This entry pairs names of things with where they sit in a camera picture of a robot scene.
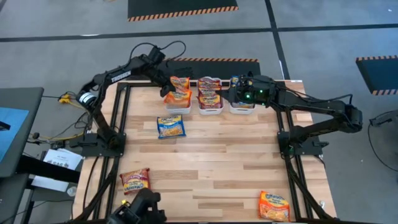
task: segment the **wooden tabletop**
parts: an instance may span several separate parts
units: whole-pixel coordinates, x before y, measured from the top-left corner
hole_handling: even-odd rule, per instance
[[[304,92],[302,82],[285,81],[296,91]],[[197,96],[196,87],[192,87]],[[108,88],[103,113],[111,119],[116,85]],[[227,106],[219,115],[200,115],[193,97],[190,114],[183,115],[185,138],[158,139],[156,118],[167,116],[159,89],[133,87],[129,99],[125,133],[127,143],[120,159],[118,174],[150,168],[152,190],[160,192],[159,209],[170,222],[266,221],[258,218],[258,198],[262,190],[292,200],[284,160],[280,158],[275,111],[258,106],[250,115],[231,114]],[[121,115],[123,96],[118,112]],[[294,111],[296,125],[312,124],[309,113]],[[314,156],[302,156],[309,191],[325,210],[336,216],[323,164]],[[77,188],[73,214],[82,211],[83,196],[94,158],[85,159]],[[102,158],[97,162],[88,187],[86,204],[96,193]],[[305,217],[302,194],[297,189],[300,210]],[[100,218],[104,217],[108,192],[104,194]],[[134,195],[123,194],[121,179],[116,182],[113,209]]]

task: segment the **black cable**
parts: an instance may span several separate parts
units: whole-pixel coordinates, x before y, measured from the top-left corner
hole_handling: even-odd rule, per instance
[[[70,205],[70,219],[73,220],[73,201]]]
[[[114,167],[115,167],[115,165],[112,166],[111,172],[109,172],[107,178],[104,181],[104,184],[98,189],[97,193],[94,195],[91,202],[84,209],[84,211],[78,217],[75,218],[75,220],[77,220],[77,221],[87,220],[87,218],[93,212],[94,207],[96,206],[96,204],[98,204],[99,200],[102,199],[102,196],[103,196],[105,190],[108,188],[111,181],[114,178],[116,178],[117,169],[115,169]]]
[[[90,184],[90,179],[91,179],[91,176],[93,175],[93,170],[94,170],[95,164],[98,161],[98,158],[99,158],[98,156],[95,158],[93,166],[91,166],[90,174],[88,175],[88,180],[87,180],[87,185],[86,185],[86,190],[85,190],[85,196],[83,197],[83,210],[85,209],[85,206],[86,206],[86,197],[87,197],[88,185]]]
[[[370,145],[371,145],[371,147],[372,147],[372,150],[373,150],[374,155],[375,155],[376,158],[379,159],[379,161],[380,161],[384,166],[386,166],[388,169],[393,170],[393,171],[395,171],[395,172],[398,172],[397,169],[394,169],[394,168],[390,167],[389,165],[387,165],[387,164],[386,164],[385,162],[383,162],[383,161],[380,159],[380,157],[377,155],[376,151],[374,150],[373,144],[372,144],[371,135],[370,135],[370,129],[371,129],[371,124],[369,123],[369,125],[368,125],[368,139],[369,139],[369,143],[370,143]]]
[[[136,45],[135,47],[133,47],[133,49],[131,50],[129,60],[127,61],[127,64],[126,64],[126,65],[128,65],[128,64],[130,63],[132,53],[137,49],[137,47],[139,47],[139,46],[141,46],[141,45],[151,45],[151,46],[153,46],[153,47],[156,47],[156,45],[154,45],[154,44],[152,44],[152,43],[148,43],[148,42],[144,42],[144,43],[137,44],[137,45]]]
[[[313,96],[310,96],[310,95],[308,95],[308,94],[301,93],[301,92],[299,92],[299,91],[295,91],[295,90],[292,90],[292,89],[287,88],[287,87],[283,87],[283,89],[292,92],[293,94],[295,94],[296,96],[298,96],[298,97],[299,97],[300,99],[302,99],[303,101],[306,101],[307,103],[324,103],[324,102],[328,102],[328,101],[335,101],[335,100],[340,100],[340,99],[349,97],[349,103],[351,104],[351,102],[352,102],[352,100],[353,100],[353,95],[352,95],[352,94],[347,94],[347,95],[343,95],[343,96],[338,96],[338,97],[331,98],[331,99],[327,99],[327,100],[320,100],[320,99],[315,98],[315,97],[313,97]],[[300,96],[300,95],[307,96],[307,97],[309,97],[309,98],[311,98],[311,99],[313,99],[313,100],[307,100],[307,99],[303,98],[303,97]]]
[[[48,201],[45,201],[45,202],[42,202],[42,203],[40,203],[40,204],[38,204],[38,205],[33,206],[32,209],[33,209],[33,208],[36,208],[36,207],[39,207],[39,206],[41,206],[42,204],[47,203],[47,202],[70,202],[70,201],[73,201],[73,200],[70,200],[70,199],[69,199],[69,200],[59,200],[59,201],[51,201],[51,200],[48,200]],[[25,213],[25,212],[27,212],[27,210],[24,210],[23,212],[19,212],[19,213],[15,214],[15,215],[11,215],[9,218],[7,218],[7,219],[1,221],[0,223],[4,223],[4,222],[6,222],[7,220],[9,220],[10,218],[14,218],[14,217],[16,217],[17,215],[22,214],[22,213]]]
[[[60,96],[45,96],[45,95],[42,95],[42,97],[44,97],[44,98],[55,98],[55,99],[60,99],[60,98],[62,98],[62,97],[60,97]]]
[[[72,126],[74,126],[74,128],[76,128],[76,129],[86,128],[86,126],[85,126],[85,127],[78,127],[78,126],[77,126],[77,124],[79,124],[79,123],[83,123],[83,124],[87,125],[88,122],[85,122],[85,121],[82,121],[82,120],[81,120],[81,119],[84,117],[84,115],[86,115],[86,114],[88,114],[88,113],[87,113],[87,112],[84,112],[82,115],[80,115],[80,117],[77,119],[77,121],[75,121],[74,123],[70,124],[70,125],[69,125],[67,128],[65,128],[61,133],[59,133],[59,134],[57,134],[57,135],[55,135],[55,136],[53,136],[53,137],[51,137],[51,138],[49,138],[49,139],[46,139],[46,141],[44,141],[44,140],[39,140],[39,139],[33,139],[33,140],[31,140],[31,141],[28,141],[28,143],[36,144],[36,141],[40,141],[40,143],[49,143],[49,142],[51,141],[51,139],[54,139],[54,138],[60,136],[61,134],[65,133],[65,132],[68,131]]]
[[[187,45],[185,45],[185,43],[182,42],[181,40],[173,41],[173,42],[169,43],[168,45],[166,45],[166,47],[161,48],[161,50],[164,50],[164,49],[166,49],[167,47],[170,47],[171,45],[173,45],[173,44],[175,44],[175,43],[181,43],[181,44],[184,46],[184,50],[183,50],[182,53],[180,53],[179,55],[177,55],[177,56],[175,56],[175,57],[172,57],[172,58],[170,58],[170,59],[168,59],[168,60],[166,61],[166,67],[167,67],[167,68],[169,67],[169,61],[174,60],[174,59],[180,57],[180,56],[183,55],[183,54],[185,53],[185,51],[187,50]]]
[[[325,161],[323,161],[323,159],[321,159],[321,157],[319,157],[317,155],[313,155],[313,156],[315,156],[323,164],[324,168],[326,168]]]

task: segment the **ramen noodle package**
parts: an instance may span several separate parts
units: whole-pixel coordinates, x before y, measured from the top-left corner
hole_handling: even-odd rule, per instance
[[[210,77],[198,79],[198,88],[215,89],[221,88],[221,80],[214,80]]]
[[[221,108],[221,97],[219,95],[214,96],[203,96],[198,97],[201,109],[220,109]]]
[[[186,136],[182,115],[175,115],[165,118],[157,118],[157,130],[159,139]]]
[[[290,222],[289,203],[281,196],[262,191],[259,200],[259,216],[278,222]]]
[[[198,100],[201,109],[220,109],[222,107],[221,97],[216,94],[221,90],[221,80],[203,77],[198,80]]]
[[[191,104],[191,90],[177,90],[169,92],[164,99],[169,109],[188,108]]]
[[[170,77],[172,85],[181,90],[188,90],[190,88],[189,78]]]
[[[148,172],[149,168],[145,168],[120,174],[124,195],[138,192],[143,188],[150,189]]]

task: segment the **metal bracket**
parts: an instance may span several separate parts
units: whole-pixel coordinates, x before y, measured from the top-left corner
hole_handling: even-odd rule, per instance
[[[329,145],[328,142],[320,142],[318,137],[311,137],[305,142],[295,145],[293,150],[289,143],[289,132],[278,132],[277,137],[280,152],[284,156],[322,155],[322,148]]]
[[[126,135],[118,134],[118,146],[109,149],[108,144],[95,133],[85,134],[77,139],[70,141],[70,147],[81,146],[81,156],[84,157],[117,157],[124,153],[124,146],[126,144]]]

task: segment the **wire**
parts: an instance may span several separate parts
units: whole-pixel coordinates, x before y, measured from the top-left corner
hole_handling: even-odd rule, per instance
[[[86,197],[87,197],[88,185],[90,184],[90,179],[91,179],[91,176],[93,175],[94,167],[95,167],[95,164],[98,161],[98,158],[99,158],[98,156],[95,158],[93,166],[91,166],[90,174],[88,175],[88,180],[87,180],[86,190],[85,190],[85,196],[83,197],[83,210],[86,208],[85,206],[86,206]]]
[[[74,107],[76,107],[76,108],[80,108],[80,109],[85,110],[84,107],[82,107],[82,106],[80,106],[80,105],[77,105],[76,103],[69,102],[68,104],[70,104],[70,105],[72,105],[72,106],[74,106]]]
[[[59,133],[59,134],[57,134],[57,135],[55,135],[55,136],[53,136],[53,137],[40,136],[40,138],[45,139],[45,141],[42,142],[42,143],[48,142],[48,141],[50,141],[50,140],[53,140],[53,141],[70,140],[70,139],[73,139],[73,138],[82,136],[82,135],[84,134],[84,131],[81,132],[81,133],[79,133],[79,134],[75,134],[75,135],[72,135],[72,136],[69,136],[69,137],[57,138],[58,136],[62,135],[62,134],[65,133],[66,131],[68,131],[72,126],[73,126],[74,128],[76,128],[76,129],[86,129],[87,126],[89,125],[90,121],[89,121],[89,120],[83,121],[83,118],[84,118],[85,115],[88,115],[88,112],[87,112],[87,111],[84,112],[82,115],[80,115],[80,117],[77,119],[76,122],[72,123],[72,124],[69,125],[67,128],[65,128],[61,133]],[[77,124],[80,124],[80,123],[83,123],[85,126],[78,127]]]
[[[137,45],[131,50],[131,52],[130,52],[130,57],[129,57],[129,60],[127,61],[127,64],[130,63],[130,61],[131,61],[132,53],[137,49],[137,47],[139,47],[139,46],[141,46],[141,45],[151,45],[151,46],[153,46],[153,47],[156,47],[156,45],[154,45],[154,44],[152,44],[152,43],[148,43],[148,42],[144,42],[144,43],[141,43],[141,44],[137,44]]]
[[[368,125],[368,139],[369,139],[369,143],[370,143],[370,145],[371,145],[371,147],[372,147],[372,150],[373,150],[374,155],[375,155],[376,158],[379,159],[379,161],[380,161],[384,166],[386,166],[388,169],[393,170],[393,171],[395,171],[395,172],[398,172],[397,169],[394,169],[394,168],[390,167],[389,165],[387,165],[385,162],[383,162],[383,161],[380,159],[380,157],[378,156],[378,154],[376,153],[376,151],[374,150],[374,147],[373,147],[373,144],[372,144],[372,140],[371,140],[371,135],[370,135],[370,129],[371,129],[371,124],[369,123],[369,125]]]
[[[63,98],[61,96],[45,96],[45,95],[42,95],[42,97],[43,98],[55,98],[55,99],[69,99],[69,98]]]
[[[173,44],[175,44],[175,43],[181,43],[181,44],[184,46],[184,50],[183,50],[179,55],[177,55],[177,56],[175,56],[175,57],[173,57],[173,58],[170,58],[170,59],[168,59],[168,60],[166,61],[166,67],[167,67],[167,68],[169,67],[169,61],[174,60],[174,59],[180,57],[180,56],[183,55],[183,54],[185,53],[185,51],[187,50],[187,45],[185,45],[185,43],[182,42],[181,40],[173,41],[173,42],[169,43],[168,45],[166,45],[166,47],[161,48],[161,50],[164,50],[164,49],[166,49],[167,47],[170,47],[171,45],[173,45]]]
[[[70,219],[73,220],[73,202],[70,205]]]
[[[313,155],[313,156],[315,156],[315,158],[317,158],[323,164],[324,168],[326,168],[325,161],[323,161],[323,159],[321,159],[321,157],[319,157],[317,155]]]
[[[352,102],[352,100],[353,100],[353,95],[352,95],[352,94],[347,94],[347,95],[343,95],[343,96],[338,96],[338,97],[331,98],[331,99],[328,99],[328,100],[320,100],[320,99],[317,99],[317,98],[315,98],[315,97],[313,97],[313,96],[310,96],[310,95],[308,95],[308,94],[301,93],[301,92],[299,92],[299,91],[295,91],[295,90],[292,90],[292,89],[287,88],[287,87],[281,87],[281,86],[280,86],[279,88],[282,88],[282,89],[285,89],[285,90],[287,90],[287,91],[290,91],[290,92],[294,93],[296,96],[298,96],[298,97],[299,97],[300,99],[302,99],[303,101],[306,101],[307,103],[324,103],[324,102],[328,102],[328,101],[335,101],[335,100],[340,100],[340,99],[349,97],[349,103],[351,104],[351,102]],[[300,95],[307,96],[307,97],[313,99],[314,101],[307,100],[307,99],[303,98],[303,97],[300,96]]]
[[[69,199],[69,200],[59,200],[59,201],[51,201],[51,200],[48,200],[48,201],[45,201],[45,202],[42,202],[42,203],[40,203],[40,204],[38,204],[38,205],[33,206],[32,209],[33,209],[33,208],[37,208],[37,207],[39,207],[39,206],[41,206],[42,204],[47,203],[47,202],[72,202],[72,201],[73,201],[73,200],[70,200],[70,199]],[[14,218],[14,217],[16,217],[17,215],[22,214],[22,213],[25,213],[25,212],[27,212],[27,210],[24,210],[23,212],[19,212],[19,213],[15,214],[15,215],[11,215],[9,218],[7,218],[7,219],[1,221],[0,223],[4,223],[4,222],[6,222],[7,220],[9,220],[10,218]]]

